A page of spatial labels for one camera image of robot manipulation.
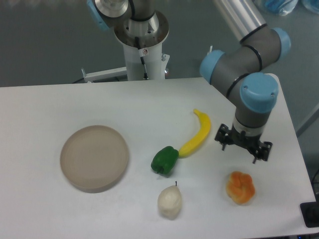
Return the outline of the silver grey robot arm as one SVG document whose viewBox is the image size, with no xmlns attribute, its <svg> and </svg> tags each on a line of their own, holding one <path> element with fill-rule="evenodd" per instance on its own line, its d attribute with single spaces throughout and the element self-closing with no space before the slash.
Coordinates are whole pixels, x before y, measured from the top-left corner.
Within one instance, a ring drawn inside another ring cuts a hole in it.
<svg viewBox="0 0 319 239">
<path fill-rule="evenodd" d="M 262 70 L 287 55 L 290 38 L 280 28 L 270 29 L 250 0 L 217 0 L 215 5 L 241 45 L 230 55 L 213 50 L 200 64 L 201 76 L 236 108 L 232 127 L 222 124 L 215 140 L 267 161 L 272 144 L 260 138 L 279 85 Z M 114 29 L 124 49 L 129 80 L 164 79 L 161 50 L 169 24 L 153 0 L 89 0 L 87 7 L 101 29 Z"/>
</svg>

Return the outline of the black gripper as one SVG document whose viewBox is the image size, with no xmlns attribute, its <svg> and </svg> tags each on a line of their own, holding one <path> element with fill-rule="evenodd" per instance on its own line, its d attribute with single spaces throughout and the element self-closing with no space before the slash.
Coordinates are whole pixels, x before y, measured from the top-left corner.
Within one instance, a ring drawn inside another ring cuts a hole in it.
<svg viewBox="0 0 319 239">
<path fill-rule="evenodd" d="M 268 161 L 273 146 L 269 141 L 261 142 L 260 137 L 261 134 L 251 136 L 248 131 L 236 129 L 234 125 L 232 129 L 229 129 L 222 123 L 216 133 L 215 141 L 222 145 L 222 151 L 228 145 L 236 145 L 248 150 L 254 156 L 252 163 L 255 164 L 258 160 Z"/>
</svg>

